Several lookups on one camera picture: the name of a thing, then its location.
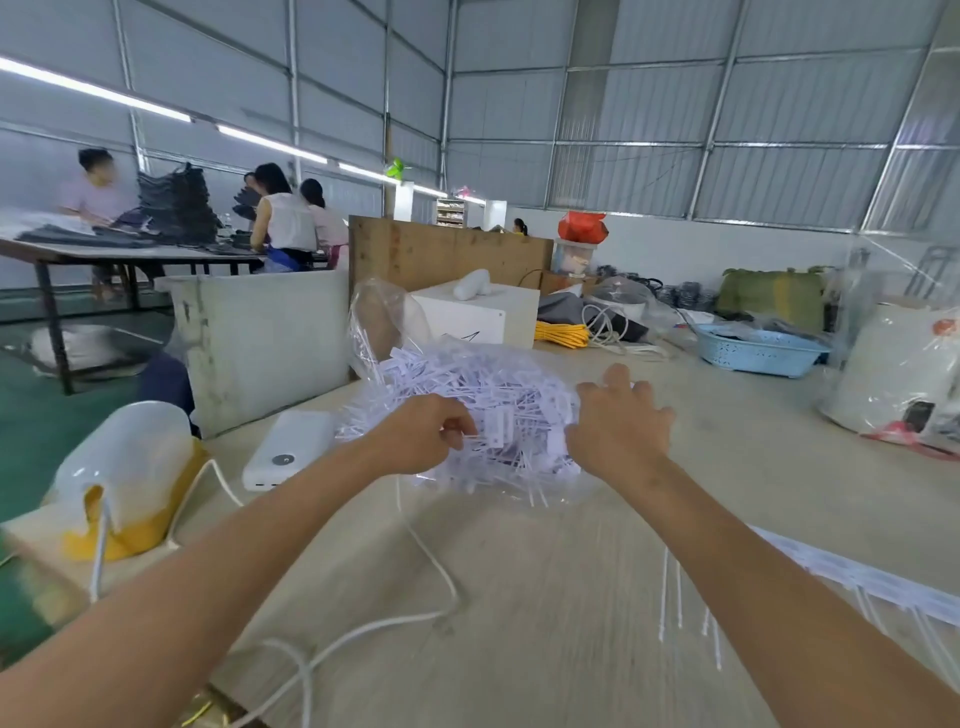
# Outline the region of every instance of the corrugated metal wall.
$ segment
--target corrugated metal wall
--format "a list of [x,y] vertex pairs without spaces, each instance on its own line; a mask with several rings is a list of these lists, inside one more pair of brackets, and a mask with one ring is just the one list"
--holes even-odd
[[954,219],[960,0],[564,0],[533,20],[541,5],[461,0],[454,185],[837,231],[868,209],[892,231]]
[[[411,179],[436,185],[448,0],[389,0],[389,52],[388,0],[0,0],[0,54],[122,88],[120,28],[134,90],[293,140],[290,5],[298,21],[300,144],[380,168],[389,80],[391,152],[413,165]],[[0,98],[7,170],[0,204],[52,207],[62,181],[80,173],[76,153],[83,146],[108,146],[135,184],[127,109],[9,74],[0,75]],[[218,212],[229,211],[243,171],[264,161],[293,170],[284,155],[206,124],[135,118],[151,171],[162,174],[185,160],[205,166]],[[330,204],[344,213],[380,214],[380,185],[330,169],[305,167],[304,174],[320,179]],[[429,208],[429,200],[418,204],[424,220]],[[30,284],[32,272],[22,278]],[[4,275],[0,284],[10,280]]]

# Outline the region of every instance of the olive green bag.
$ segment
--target olive green bag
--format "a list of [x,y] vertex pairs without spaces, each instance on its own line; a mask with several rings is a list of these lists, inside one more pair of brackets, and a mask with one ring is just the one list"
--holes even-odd
[[716,311],[723,314],[753,313],[777,316],[795,327],[816,332],[824,328],[823,267],[806,273],[748,271],[728,268],[717,299]]

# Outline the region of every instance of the work table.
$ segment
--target work table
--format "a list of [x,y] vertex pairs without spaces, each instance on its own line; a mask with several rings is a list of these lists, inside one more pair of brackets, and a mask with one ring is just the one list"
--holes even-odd
[[[956,464],[828,422],[812,405],[818,373],[791,380],[727,372],[679,352],[653,363],[543,348],[560,352],[555,365],[571,381],[596,380],[614,361],[649,379],[658,402],[677,410],[674,459],[747,523],[960,594]],[[339,407],[358,386],[301,407]],[[205,443],[243,499],[252,494],[240,490],[240,472],[272,420]],[[382,630],[331,656],[315,671],[315,724],[775,725],[726,640],[723,670],[716,669],[712,640],[700,634],[704,604],[685,575],[684,628],[677,628],[671,592],[660,643],[663,544],[611,490],[548,510],[408,483],[401,493],[412,525],[461,590],[461,604],[448,618]],[[178,540],[196,540],[232,509],[207,478]],[[90,565],[59,553],[58,506],[2,530],[65,588],[85,590]],[[109,564],[105,590],[166,553]],[[238,646],[279,637],[315,651],[364,622],[433,611],[448,600],[403,526],[394,480],[385,478],[322,530]],[[227,658],[211,682],[252,708],[291,674],[285,658],[257,649]],[[296,726],[299,712],[294,689],[265,722]]]

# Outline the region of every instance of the tube light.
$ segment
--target tube light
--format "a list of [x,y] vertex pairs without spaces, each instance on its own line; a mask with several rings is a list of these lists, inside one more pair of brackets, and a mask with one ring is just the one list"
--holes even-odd
[[85,81],[77,81],[76,79],[71,79],[69,76],[61,76],[59,73],[45,71],[42,68],[36,68],[35,66],[27,65],[26,63],[20,63],[18,61],[12,61],[11,59],[0,57],[0,71],[9,71],[10,73],[15,73],[17,76],[24,76],[28,79],[34,79],[35,81],[43,81],[45,84],[58,85],[62,88],[80,91],[88,96],[97,96],[101,99],[107,99],[107,101],[112,101],[117,104],[134,107],[135,109],[143,109],[144,111],[157,113],[160,116],[166,116],[170,119],[177,119],[178,121],[185,121],[188,124],[193,121],[190,116],[182,111],[167,109],[166,107],[162,107],[158,104],[152,104],[149,101],[138,99],[135,96],[117,93],[116,91],[111,91],[108,88],[103,88],[102,86],[88,84]]
[[433,189],[431,187],[422,187],[419,184],[414,185],[414,192],[421,192],[424,195],[433,195],[434,197],[446,197],[445,192],[441,192],[439,189]]
[[232,136],[235,139],[243,139],[244,141],[249,141],[251,144],[258,144],[261,147],[266,147],[267,149],[274,149],[278,152],[293,155],[294,157],[309,159],[310,161],[315,161],[319,164],[327,164],[329,162],[329,159],[323,155],[315,155],[313,152],[306,152],[298,147],[291,147],[289,144],[284,144],[282,141],[268,139],[266,136],[258,136],[255,133],[242,132],[239,129],[234,129],[233,127],[228,127],[224,124],[217,124],[217,131],[222,134],[226,134],[227,136]]
[[368,177],[371,180],[378,180],[379,182],[389,182],[390,184],[399,184],[399,182],[397,182],[392,177],[381,175],[379,172],[371,172],[369,169],[354,167],[352,164],[347,164],[344,161],[338,161],[337,166],[340,167],[342,170],[344,170],[344,172],[350,172],[350,174],[353,174],[353,175],[359,175],[360,177]]

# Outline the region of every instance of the floor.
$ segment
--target floor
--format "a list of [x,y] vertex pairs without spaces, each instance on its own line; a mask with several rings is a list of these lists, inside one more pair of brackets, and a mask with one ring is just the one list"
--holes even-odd
[[[149,295],[145,298],[144,305],[158,303]],[[60,292],[58,299],[62,313],[97,308],[83,290]],[[7,346],[21,347],[43,323],[3,322],[36,315],[39,304],[34,292],[0,295],[0,521],[36,508],[60,461],[110,412],[132,401],[136,389],[134,377],[110,379],[79,383],[78,394],[65,397],[58,381],[36,375],[30,365],[4,351]],[[123,328],[161,341],[167,340],[173,327],[170,315],[153,311],[73,318],[65,323]],[[0,560],[7,556],[3,549],[0,545]],[[18,587],[14,560],[0,569],[0,664],[18,659],[49,634]]]

